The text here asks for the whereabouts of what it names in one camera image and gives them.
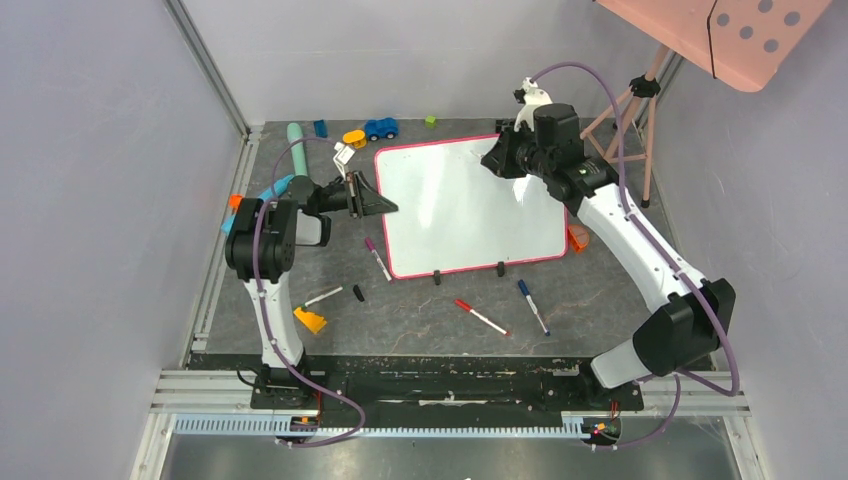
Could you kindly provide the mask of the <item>pink framed whiteboard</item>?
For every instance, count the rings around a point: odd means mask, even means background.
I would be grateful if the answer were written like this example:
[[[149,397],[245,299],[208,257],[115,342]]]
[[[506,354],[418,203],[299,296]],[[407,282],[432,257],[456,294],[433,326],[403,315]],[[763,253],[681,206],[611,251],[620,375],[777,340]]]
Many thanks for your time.
[[[377,189],[397,205],[383,217],[390,273],[412,279],[557,259],[568,214],[541,179],[502,179],[482,166],[496,135],[386,147]]]

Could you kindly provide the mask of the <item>black marker cap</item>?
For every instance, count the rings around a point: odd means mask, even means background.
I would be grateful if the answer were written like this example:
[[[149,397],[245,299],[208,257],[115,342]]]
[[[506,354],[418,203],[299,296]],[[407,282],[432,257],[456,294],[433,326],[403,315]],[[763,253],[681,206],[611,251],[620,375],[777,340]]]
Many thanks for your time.
[[[360,286],[359,286],[359,285],[355,284],[355,285],[353,286],[352,290],[353,290],[353,293],[354,293],[354,295],[356,296],[356,298],[357,298],[357,300],[358,300],[359,302],[364,302],[364,301],[365,301],[365,296],[364,296],[364,294],[363,294],[363,292],[362,292],[362,290],[361,290],[361,288],[360,288]]]

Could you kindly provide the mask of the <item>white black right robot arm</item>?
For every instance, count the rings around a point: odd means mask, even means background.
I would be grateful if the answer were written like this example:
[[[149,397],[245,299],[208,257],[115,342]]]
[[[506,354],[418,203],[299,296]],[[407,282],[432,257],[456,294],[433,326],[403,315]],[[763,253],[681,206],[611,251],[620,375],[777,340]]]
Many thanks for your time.
[[[606,244],[650,312],[630,339],[591,360],[588,374],[577,382],[585,405],[602,408],[618,387],[666,376],[720,348],[735,304],[733,287],[686,265],[636,207],[616,169],[585,155],[572,106],[524,105],[481,163],[500,178],[541,179]]]

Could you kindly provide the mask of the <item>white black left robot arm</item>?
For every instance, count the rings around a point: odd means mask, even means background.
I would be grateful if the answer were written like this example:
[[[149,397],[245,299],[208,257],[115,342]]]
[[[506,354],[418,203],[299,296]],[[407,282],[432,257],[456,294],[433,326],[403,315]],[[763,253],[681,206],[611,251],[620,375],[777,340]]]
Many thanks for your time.
[[[296,248],[329,243],[329,212],[345,211],[361,219],[395,213],[399,207],[360,171],[324,186],[307,176],[290,175],[258,197],[233,196],[230,207],[233,215],[222,226],[225,261],[250,295],[262,341],[255,388],[276,393],[290,407],[302,407],[313,397],[314,381],[307,375],[290,298]]]

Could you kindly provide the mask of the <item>yellow toy piece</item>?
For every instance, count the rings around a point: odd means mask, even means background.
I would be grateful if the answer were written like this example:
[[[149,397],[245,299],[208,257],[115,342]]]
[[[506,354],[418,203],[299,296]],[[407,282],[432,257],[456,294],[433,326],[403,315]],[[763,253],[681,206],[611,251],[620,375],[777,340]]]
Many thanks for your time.
[[[356,129],[346,132],[342,141],[354,149],[361,149],[367,145],[368,136],[363,129]]]

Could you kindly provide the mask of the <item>blue toy car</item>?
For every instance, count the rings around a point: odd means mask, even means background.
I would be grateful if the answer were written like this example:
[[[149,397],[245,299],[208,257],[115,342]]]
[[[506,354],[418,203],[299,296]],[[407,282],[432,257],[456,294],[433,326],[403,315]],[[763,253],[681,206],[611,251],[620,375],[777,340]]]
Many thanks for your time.
[[[394,139],[399,134],[397,121],[392,117],[382,119],[370,119],[364,124],[367,139],[375,142],[381,139]]]

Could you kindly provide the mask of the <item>pink tripod stand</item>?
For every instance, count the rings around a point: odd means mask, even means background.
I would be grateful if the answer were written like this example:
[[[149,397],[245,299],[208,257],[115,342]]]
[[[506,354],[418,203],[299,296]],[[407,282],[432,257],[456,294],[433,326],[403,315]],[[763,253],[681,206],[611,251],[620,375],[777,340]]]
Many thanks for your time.
[[[643,75],[633,78],[629,83],[628,90],[622,93],[617,99],[617,106],[622,107],[621,113],[623,114],[621,122],[615,121],[617,129],[622,134],[625,134],[627,129],[633,126],[636,132],[641,134],[643,140],[644,152],[642,154],[625,156],[623,158],[625,162],[644,161],[642,208],[649,207],[651,203],[650,189],[654,163],[654,133],[658,95],[661,91],[657,75],[660,73],[669,52],[669,47],[661,44],[647,71]],[[639,127],[634,123],[636,114],[640,112],[647,115],[646,124],[642,130],[639,130]]]

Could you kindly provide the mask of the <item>small dark blue block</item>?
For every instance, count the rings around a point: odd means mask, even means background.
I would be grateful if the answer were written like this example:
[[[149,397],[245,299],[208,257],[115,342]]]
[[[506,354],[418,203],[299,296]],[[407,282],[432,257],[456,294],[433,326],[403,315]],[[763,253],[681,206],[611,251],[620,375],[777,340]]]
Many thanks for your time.
[[[326,124],[325,120],[323,120],[323,119],[315,120],[313,122],[313,129],[314,129],[314,133],[317,137],[319,137],[319,138],[328,138],[329,137],[328,128],[327,128],[327,124]]]

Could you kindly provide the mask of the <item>orange toy brick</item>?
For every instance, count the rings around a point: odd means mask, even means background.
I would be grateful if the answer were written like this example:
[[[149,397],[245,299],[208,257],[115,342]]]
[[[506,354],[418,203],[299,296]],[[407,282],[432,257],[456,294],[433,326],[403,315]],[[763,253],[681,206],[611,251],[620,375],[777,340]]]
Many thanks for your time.
[[[567,229],[567,239],[576,254],[582,253],[590,244],[589,231],[582,225],[570,225]]]

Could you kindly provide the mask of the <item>green capped white marker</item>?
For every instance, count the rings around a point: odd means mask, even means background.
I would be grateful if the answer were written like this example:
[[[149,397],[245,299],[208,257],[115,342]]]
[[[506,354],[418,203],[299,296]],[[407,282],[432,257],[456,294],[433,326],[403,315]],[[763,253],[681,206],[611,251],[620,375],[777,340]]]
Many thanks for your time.
[[[310,306],[312,306],[312,305],[314,305],[318,302],[321,302],[321,301],[323,301],[327,298],[330,298],[330,297],[342,292],[344,289],[345,289],[345,287],[343,285],[339,285],[339,286],[337,286],[337,287],[335,287],[335,288],[333,288],[329,291],[323,292],[323,293],[321,293],[321,294],[319,294],[319,295],[317,295],[313,298],[310,298],[310,299],[302,302],[301,304],[299,304],[297,306],[297,308],[307,310]]]

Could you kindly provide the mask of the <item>blue capped white marker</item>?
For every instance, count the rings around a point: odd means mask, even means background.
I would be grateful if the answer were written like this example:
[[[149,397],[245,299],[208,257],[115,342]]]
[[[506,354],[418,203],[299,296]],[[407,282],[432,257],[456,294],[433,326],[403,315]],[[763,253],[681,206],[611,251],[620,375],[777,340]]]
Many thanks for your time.
[[[537,305],[535,304],[527,284],[525,283],[525,281],[523,279],[519,279],[517,281],[517,285],[518,285],[519,290],[521,291],[521,294],[524,296],[531,312],[533,313],[534,317],[539,322],[539,324],[540,324],[540,326],[541,326],[541,328],[544,332],[544,335],[550,336],[551,335],[550,329],[547,326],[547,324],[545,323],[545,320],[543,319]]]

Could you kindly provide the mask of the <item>yellow plastic wedge piece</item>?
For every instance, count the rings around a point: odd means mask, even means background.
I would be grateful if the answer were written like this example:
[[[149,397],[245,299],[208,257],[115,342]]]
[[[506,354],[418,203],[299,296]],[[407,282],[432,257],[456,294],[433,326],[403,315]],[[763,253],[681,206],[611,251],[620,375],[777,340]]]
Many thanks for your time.
[[[301,307],[293,311],[295,318],[312,334],[319,334],[327,325],[326,319]]]

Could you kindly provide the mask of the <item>red capped white marker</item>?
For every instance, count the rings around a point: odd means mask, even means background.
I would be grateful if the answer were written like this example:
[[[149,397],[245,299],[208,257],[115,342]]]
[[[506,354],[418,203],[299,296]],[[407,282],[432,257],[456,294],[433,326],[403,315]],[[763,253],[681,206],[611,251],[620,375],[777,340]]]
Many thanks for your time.
[[[484,324],[486,324],[486,325],[487,325],[487,326],[489,326],[490,328],[492,328],[492,329],[494,329],[495,331],[497,331],[499,334],[501,334],[501,335],[503,335],[503,336],[506,336],[506,337],[509,337],[509,336],[511,335],[511,332],[510,332],[510,331],[508,331],[508,330],[506,330],[506,329],[502,328],[501,326],[497,325],[495,322],[493,322],[492,320],[490,320],[488,317],[486,317],[485,315],[483,315],[483,314],[482,314],[482,313],[480,313],[479,311],[475,310],[475,309],[474,309],[471,305],[467,304],[467,303],[466,303],[466,302],[464,302],[463,300],[461,300],[461,299],[455,299],[455,300],[454,300],[454,304],[455,304],[456,306],[458,306],[459,308],[461,308],[462,310],[464,310],[465,312],[467,312],[467,313],[469,313],[469,314],[473,315],[474,317],[476,317],[477,319],[479,319],[480,321],[482,321]]]

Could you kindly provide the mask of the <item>pink perforated panel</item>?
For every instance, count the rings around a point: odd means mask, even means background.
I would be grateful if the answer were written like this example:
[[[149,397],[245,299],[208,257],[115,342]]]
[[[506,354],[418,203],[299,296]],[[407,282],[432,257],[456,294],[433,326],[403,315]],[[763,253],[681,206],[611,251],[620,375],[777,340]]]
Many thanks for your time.
[[[761,91],[831,0],[600,0],[728,86]]]

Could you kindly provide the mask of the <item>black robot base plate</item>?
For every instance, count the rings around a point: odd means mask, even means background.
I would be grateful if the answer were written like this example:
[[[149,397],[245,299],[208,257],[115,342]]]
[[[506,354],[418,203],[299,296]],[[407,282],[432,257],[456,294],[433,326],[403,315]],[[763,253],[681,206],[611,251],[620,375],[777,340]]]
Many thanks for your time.
[[[612,390],[580,357],[308,355],[299,372],[264,366],[251,407],[315,412],[323,427],[554,427],[563,412],[641,411],[633,383]]]

